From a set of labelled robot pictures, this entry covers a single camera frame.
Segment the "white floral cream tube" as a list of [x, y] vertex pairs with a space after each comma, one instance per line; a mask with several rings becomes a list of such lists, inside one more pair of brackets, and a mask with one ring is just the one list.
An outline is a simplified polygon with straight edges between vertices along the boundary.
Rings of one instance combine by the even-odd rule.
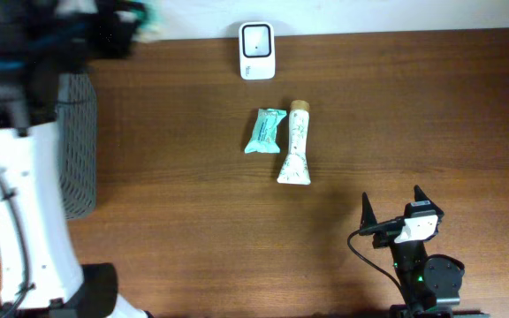
[[277, 177], [279, 184], [311, 184], [307, 161], [309, 109], [306, 101], [295, 100], [291, 103], [288, 153]]

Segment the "small teal tissue pack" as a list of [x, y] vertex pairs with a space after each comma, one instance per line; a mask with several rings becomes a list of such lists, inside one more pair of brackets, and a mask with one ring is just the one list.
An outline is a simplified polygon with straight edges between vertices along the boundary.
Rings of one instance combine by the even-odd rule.
[[163, 39], [164, 18], [161, 0], [137, 0], [143, 4], [146, 17], [144, 23], [138, 28], [133, 37], [137, 42], [151, 43]]

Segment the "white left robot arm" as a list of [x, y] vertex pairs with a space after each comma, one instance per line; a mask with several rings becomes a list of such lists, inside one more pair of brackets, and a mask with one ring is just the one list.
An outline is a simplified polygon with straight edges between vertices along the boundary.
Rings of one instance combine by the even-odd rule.
[[109, 263], [81, 264], [58, 171], [60, 79], [128, 56], [140, 1], [0, 1], [0, 317], [142, 317]]

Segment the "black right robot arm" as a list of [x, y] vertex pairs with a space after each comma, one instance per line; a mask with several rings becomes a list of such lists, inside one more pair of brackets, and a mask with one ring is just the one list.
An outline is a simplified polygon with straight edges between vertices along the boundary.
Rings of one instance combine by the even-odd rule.
[[427, 254], [424, 244], [438, 234], [444, 211], [418, 185], [414, 187], [414, 200], [406, 204], [403, 215], [391, 220], [376, 220], [366, 193], [361, 196], [361, 204], [360, 227], [349, 235], [348, 240], [356, 235], [371, 236], [375, 249], [388, 247], [391, 250], [395, 276], [375, 265], [355, 248], [351, 249], [362, 261], [387, 276], [399, 290], [404, 303], [392, 305], [388, 310], [389, 317], [486, 316], [481, 311], [454, 309], [460, 304], [465, 265], [448, 255]]

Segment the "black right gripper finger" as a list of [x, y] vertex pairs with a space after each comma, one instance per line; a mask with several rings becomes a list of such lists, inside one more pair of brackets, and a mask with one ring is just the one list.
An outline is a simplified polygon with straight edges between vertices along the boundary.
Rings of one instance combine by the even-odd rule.
[[364, 230], [371, 226], [377, 225], [377, 220], [371, 203], [369, 201], [368, 195], [364, 192], [361, 195], [361, 221], [360, 221], [360, 229]]
[[438, 216], [443, 214], [443, 210], [427, 196], [419, 185], [414, 186], [414, 199], [415, 203], [426, 201], [427, 205], [430, 206], [430, 208], [434, 210]]

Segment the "teal wet wipes packet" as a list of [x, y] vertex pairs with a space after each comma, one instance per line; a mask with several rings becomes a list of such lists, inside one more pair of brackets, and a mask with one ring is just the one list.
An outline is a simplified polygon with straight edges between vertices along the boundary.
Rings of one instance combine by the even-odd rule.
[[244, 153], [278, 154], [280, 147], [277, 144], [277, 129], [286, 115], [285, 110], [259, 109], [251, 139]]

